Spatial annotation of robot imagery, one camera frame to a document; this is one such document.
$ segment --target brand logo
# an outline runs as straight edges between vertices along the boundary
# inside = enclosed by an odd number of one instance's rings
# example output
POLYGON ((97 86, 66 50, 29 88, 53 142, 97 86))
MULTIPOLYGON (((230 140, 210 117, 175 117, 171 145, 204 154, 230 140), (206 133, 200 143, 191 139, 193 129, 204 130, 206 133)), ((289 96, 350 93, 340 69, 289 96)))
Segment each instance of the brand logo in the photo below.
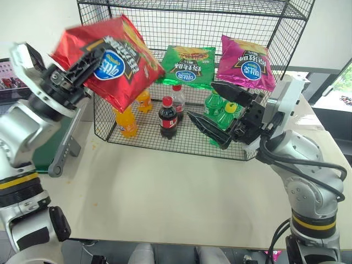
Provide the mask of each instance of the brand logo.
POLYGON ((180 70, 176 72, 176 77, 182 81, 194 81, 196 79, 196 75, 188 70, 180 70))
POLYGON ((94 75, 99 80, 111 80, 120 77, 125 72, 125 63, 115 52, 105 51, 102 62, 94 75))
POLYGON ((244 76, 252 81, 258 80, 262 76, 260 66, 256 62, 245 62, 241 66, 241 71, 244 76))

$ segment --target wire mesh shelf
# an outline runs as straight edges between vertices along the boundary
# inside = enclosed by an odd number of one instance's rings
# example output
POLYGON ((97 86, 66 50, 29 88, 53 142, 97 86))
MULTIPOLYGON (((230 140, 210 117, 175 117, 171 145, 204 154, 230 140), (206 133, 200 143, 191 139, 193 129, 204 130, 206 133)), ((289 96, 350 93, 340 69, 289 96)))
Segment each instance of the wire mesh shelf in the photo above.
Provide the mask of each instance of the wire mesh shelf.
MULTIPOLYGON (((147 46, 160 61, 169 45, 185 47, 215 47, 215 62, 221 54, 221 36, 250 41, 268 47, 271 68, 276 80, 283 77, 296 46, 309 19, 315 0, 78 0, 83 25, 115 18, 125 14, 142 34, 147 46)), ((242 150, 232 143, 222 151, 209 144, 208 139, 196 130, 186 118, 176 138, 160 140, 158 116, 163 96, 171 87, 153 84, 150 87, 154 100, 153 112, 147 115, 136 112, 139 134, 126 139, 118 133, 114 114, 109 104, 95 96, 95 133, 108 142, 176 151, 196 155, 248 160, 254 152, 242 150), (190 146, 191 137, 198 146, 190 146)), ((202 112, 209 91, 183 86, 187 107, 202 112)), ((265 92, 263 104, 270 93, 265 92)))

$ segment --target red bottle cap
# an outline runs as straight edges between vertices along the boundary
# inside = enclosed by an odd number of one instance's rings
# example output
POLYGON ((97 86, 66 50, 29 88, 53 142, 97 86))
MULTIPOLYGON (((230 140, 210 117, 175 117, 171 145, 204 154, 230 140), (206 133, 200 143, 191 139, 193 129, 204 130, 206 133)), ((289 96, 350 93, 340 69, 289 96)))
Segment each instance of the red bottle cap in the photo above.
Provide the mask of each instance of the red bottle cap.
POLYGON ((163 107, 170 107, 170 106, 172 106, 172 97, 171 96, 164 96, 163 107))
POLYGON ((172 90, 174 91, 181 91, 182 85, 173 85, 172 90))

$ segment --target white tabletop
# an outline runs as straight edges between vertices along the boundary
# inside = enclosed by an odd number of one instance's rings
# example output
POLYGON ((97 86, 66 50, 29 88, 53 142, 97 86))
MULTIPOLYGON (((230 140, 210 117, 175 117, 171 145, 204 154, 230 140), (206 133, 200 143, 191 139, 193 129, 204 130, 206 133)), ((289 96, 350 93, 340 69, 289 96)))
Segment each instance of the white tabletop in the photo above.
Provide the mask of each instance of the white tabletop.
MULTIPOLYGON (((314 139, 326 161, 348 169, 338 228, 341 248, 352 249, 352 171, 321 125, 297 125, 300 120, 294 115, 290 127, 314 139)), ((263 249, 291 215, 280 177, 255 159, 110 144, 94 136, 89 122, 81 122, 75 134, 80 156, 67 160, 60 178, 41 176, 52 205, 65 212, 72 238, 263 249)), ((284 236, 277 248, 285 248, 284 236)))

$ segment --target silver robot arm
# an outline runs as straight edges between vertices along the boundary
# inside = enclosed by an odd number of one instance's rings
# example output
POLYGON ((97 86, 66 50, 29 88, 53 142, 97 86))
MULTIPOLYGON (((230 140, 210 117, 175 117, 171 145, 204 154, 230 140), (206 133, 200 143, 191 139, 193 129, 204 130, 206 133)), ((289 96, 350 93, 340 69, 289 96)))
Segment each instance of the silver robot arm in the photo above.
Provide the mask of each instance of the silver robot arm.
POLYGON ((83 82, 100 65, 104 50, 85 54, 68 71, 45 69, 39 53, 26 43, 10 51, 16 75, 31 89, 0 117, 0 219, 17 253, 8 263, 63 263, 61 242, 70 226, 43 190, 32 162, 34 151, 73 117, 88 95, 83 82))
POLYGON ((245 149, 258 150, 256 158, 269 164, 281 177, 292 208, 291 219, 287 221, 291 235, 286 237, 290 264, 340 262, 336 214, 338 202, 344 200, 343 180, 347 171, 324 162, 319 146, 311 139, 284 130, 299 103, 304 82, 285 77, 278 82, 266 107, 260 104, 261 94, 253 95, 222 81, 213 82, 212 87, 226 100, 242 105, 245 108, 242 115, 226 131, 203 115, 194 112, 188 115, 222 149, 233 140, 241 142, 245 149))

